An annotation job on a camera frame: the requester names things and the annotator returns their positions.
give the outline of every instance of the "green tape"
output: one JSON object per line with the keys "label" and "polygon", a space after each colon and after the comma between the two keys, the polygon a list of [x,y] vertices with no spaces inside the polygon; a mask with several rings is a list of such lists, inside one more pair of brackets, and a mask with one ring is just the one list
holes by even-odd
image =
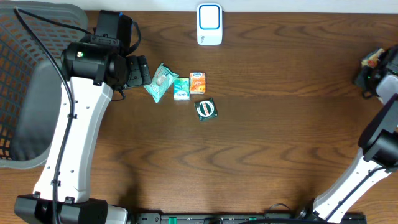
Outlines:
{"label": "green tape", "polygon": [[169,218],[169,224],[177,224],[177,218],[170,217]]}

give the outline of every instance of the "orange box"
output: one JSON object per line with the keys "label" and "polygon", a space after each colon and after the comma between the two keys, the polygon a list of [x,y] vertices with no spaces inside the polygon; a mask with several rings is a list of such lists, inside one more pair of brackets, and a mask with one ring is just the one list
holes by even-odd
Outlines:
{"label": "orange box", "polygon": [[191,72],[189,74],[191,94],[205,94],[206,92],[206,73],[204,72]]}

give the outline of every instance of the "green package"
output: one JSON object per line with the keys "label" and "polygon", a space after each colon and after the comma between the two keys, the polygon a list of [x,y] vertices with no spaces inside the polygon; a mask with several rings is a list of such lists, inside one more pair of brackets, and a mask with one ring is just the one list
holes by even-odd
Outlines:
{"label": "green package", "polygon": [[210,119],[216,118],[218,115],[216,105],[214,104],[212,98],[195,103],[195,109],[200,121],[208,121]]}

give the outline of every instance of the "gray basket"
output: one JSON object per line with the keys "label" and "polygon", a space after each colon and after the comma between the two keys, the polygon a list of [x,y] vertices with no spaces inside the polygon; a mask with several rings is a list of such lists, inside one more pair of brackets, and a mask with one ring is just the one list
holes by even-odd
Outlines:
{"label": "gray basket", "polygon": [[[29,169],[47,160],[61,101],[61,82],[13,8],[87,29],[87,16],[70,4],[0,2],[0,167]],[[84,33],[22,14],[53,57]]]}

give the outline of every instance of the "wood grain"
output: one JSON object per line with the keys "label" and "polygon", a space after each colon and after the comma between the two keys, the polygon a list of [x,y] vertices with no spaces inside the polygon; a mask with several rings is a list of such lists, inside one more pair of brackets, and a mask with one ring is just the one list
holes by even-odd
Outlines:
{"label": "wood grain", "polygon": [[[98,12],[87,12],[90,27]],[[224,13],[219,46],[196,43],[192,12],[125,12],[141,28],[137,55],[187,77],[207,74],[207,93],[155,104],[145,89],[111,103],[99,131],[91,197],[166,213],[264,212],[324,192],[350,165],[358,138],[381,109],[351,84],[359,61],[396,43],[395,15]],[[193,102],[213,98],[219,117],[200,123]],[[1,169],[1,223],[41,173]],[[398,177],[352,208],[370,224],[396,223]]]}

